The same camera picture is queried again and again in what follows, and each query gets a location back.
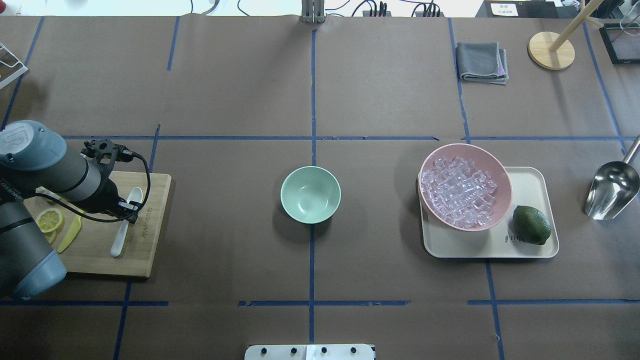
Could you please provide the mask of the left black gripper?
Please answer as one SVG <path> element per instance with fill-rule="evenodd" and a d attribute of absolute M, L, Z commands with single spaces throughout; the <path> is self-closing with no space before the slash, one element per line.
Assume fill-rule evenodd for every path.
<path fill-rule="evenodd" d="M 110 174 L 114 170 L 116 162 L 130 162 L 131 151 L 124 145 L 116 144 L 109 139 L 92 139 L 85 141 L 82 154 L 99 172 L 99 184 L 94 193 L 84 202 L 89 205 L 89 214 L 105 214 L 121 221 L 135 224 L 138 219 L 138 211 L 141 202 L 129 200 L 125 202 L 119 196 L 117 185 L 110 180 Z"/>

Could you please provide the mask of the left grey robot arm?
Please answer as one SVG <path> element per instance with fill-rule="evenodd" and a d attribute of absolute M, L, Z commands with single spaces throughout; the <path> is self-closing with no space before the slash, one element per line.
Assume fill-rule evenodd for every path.
<path fill-rule="evenodd" d="M 110 180 L 116 162 L 143 157 L 109 139 L 84 142 L 80 152 L 39 121 L 9 123 L 0 135 L 1 296 L 29 300 L 67 275 L 60 256 L 26 207 L 41 197 L 90 221 L 135 223 L 146 199 L 126 200 Z"/>

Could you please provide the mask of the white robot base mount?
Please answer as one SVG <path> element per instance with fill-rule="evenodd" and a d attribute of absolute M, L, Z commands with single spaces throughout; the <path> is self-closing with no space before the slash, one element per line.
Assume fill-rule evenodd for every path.
<path fill-rule="evenodd" d="M 365 343 L 254 344 L 245 360 L 375 360 L 375 346 Z"/>

